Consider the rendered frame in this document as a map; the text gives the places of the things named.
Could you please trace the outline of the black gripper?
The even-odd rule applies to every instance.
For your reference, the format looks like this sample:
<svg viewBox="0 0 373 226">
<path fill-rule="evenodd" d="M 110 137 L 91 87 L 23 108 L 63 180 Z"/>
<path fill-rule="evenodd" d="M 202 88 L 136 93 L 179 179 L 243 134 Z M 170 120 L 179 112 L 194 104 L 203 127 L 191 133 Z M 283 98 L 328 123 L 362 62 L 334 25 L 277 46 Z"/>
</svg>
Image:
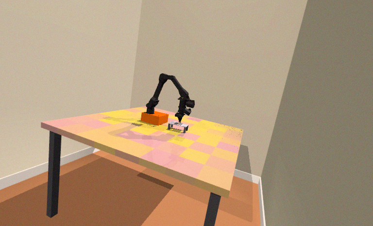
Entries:
<svg viewBox="0 0 373 226">
<path fill-rule="evenodd" d="M 179 113 L 176 113 L 175 117 L 178 117 L 179 122 L 181 122 L 182 117 L 185 115 L 185 114 L 183 114 L 183 110 L 184 110 L 184 108 L 186 108 L 186 106 L 180 106 L 179 105 L 178 107 L 179 107 L 179 110 L 178 110 Z"/>
</svg>

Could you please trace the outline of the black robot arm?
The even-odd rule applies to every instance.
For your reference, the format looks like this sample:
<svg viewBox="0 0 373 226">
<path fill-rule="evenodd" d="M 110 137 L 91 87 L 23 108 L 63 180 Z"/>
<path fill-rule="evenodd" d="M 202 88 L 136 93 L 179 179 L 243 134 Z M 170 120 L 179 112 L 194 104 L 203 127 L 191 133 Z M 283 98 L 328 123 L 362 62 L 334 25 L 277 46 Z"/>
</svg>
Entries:
<svg viewBox="0 0 373 226">
<path fill-rule="evenodd" d="M 160 94 L 160 92 L 162 90 L 162 87 L 163 87 L 164 83 L 168 79 L 171 80 L 174 83 L 174 85 L 176 86 L 176 88 L 179 91 L 179 94 L 181 96 L 180 98 L 178 98 L 178 100 L 180 100 L 179 105 L 180 106 L 187 106 L 187 107 L 194 108 L 195 101 L 194 100 L 190 100 L 188 92 L 184 88 L 182 88 L 182 86 L 177 81 L 177 79 L 175 78 L 175 76 L 173 76 L 173 75 L 167 75 L 167 74 L 162 73 L 159 76 L 159 83 L 158 83 L 158 86 L 157 86 L 157 88 L 155 90 L 155 93 L 154 93 L 153 97 L 146 104 L 146 107 L 147 107 L 147 112 L 146 113 L 148 113 L 148 114 L 154 114 L 154 107 L 159 102 L 159 100 L 158 100 L 159 94 Z M 189 116 L 190 113 L 191 113 L 191 109 L 190 108 L 189 109 L 184 108 L 183 114 L 184 113 Z"/>
</svg>

